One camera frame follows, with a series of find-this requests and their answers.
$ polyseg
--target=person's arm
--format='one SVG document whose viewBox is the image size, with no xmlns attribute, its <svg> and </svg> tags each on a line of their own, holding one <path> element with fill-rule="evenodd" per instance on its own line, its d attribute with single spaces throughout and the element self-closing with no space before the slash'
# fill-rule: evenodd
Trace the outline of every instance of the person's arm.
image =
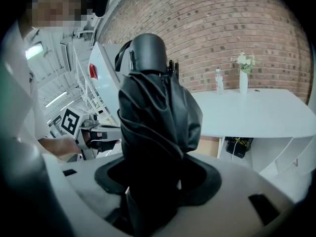
<svg viewBox="0 0 316 237">
<path fill-rule="evenodd" d="M 75 143 L 75 140 L 68 136 L 64 135 L 61 138 L 56 139 L 39 139 L 39 143 L 53 155 L 57 157 L 64 156 L 67 154 L 81 154 L 80 148 Z"/>
</svg>

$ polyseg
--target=white cable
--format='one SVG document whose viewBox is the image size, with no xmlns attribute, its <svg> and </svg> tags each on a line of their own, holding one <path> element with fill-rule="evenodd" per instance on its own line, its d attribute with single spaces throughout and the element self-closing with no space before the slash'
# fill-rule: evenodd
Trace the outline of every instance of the white cable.
<svg viewBox="0 0 316 237">
<path fill-rule="evenodd" d="M 235 153 L 235 148 L 236 148 L 236 145 L 238 143 L 238 141 L 240 140 L 240 138 L 238 138 L 238 140 L 236 141 L 235 145 L 234 145 L 234 151 L 233 151 L 233 154 L 232 154 L 232 162 L 234 162 L 234 153 Z"/>
</svg>

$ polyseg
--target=white vase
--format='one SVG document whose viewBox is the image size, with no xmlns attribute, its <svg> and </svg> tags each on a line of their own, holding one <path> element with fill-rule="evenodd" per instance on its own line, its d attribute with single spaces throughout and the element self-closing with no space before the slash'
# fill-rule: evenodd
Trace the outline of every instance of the white vase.
<svg viewBox="0 0 316 237">
<path fill-rule="evenodd" d="M 239 90 L 241 94 L 246 94 L 248 90 L 248 74 L 240 70 L 239 75 Z"/>
</svg>

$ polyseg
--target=vase with flowers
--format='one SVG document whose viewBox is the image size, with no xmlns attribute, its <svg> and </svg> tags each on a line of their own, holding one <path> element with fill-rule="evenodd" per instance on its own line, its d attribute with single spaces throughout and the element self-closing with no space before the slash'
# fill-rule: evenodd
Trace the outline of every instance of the vase with flowers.
<svg viewBox="0 0 316 237">
<path fill-rule="evenodd" d="M 248 90 L 248 74 L 251 73 L 253 66 L 256 64 L 254 55 L 246 56 L 241 52 L 237 57 L 237 64 L 240 65 L 239 90 L 241 94 L 246 94 Z"/>
</svg>

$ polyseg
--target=black electronic device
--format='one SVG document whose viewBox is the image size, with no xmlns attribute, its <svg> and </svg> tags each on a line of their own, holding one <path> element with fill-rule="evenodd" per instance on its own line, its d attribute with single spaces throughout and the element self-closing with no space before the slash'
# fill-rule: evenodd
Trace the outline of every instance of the black electronic device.
<svg viewBox="0 0 316 237">
<path fill-rule="evenodd" d="M 252 141 L 253 138 L 231 137 L 228 139 L 226 151 L 239 158 L 244 158 L 246 152 L 251 148 Z"/>
</svg>

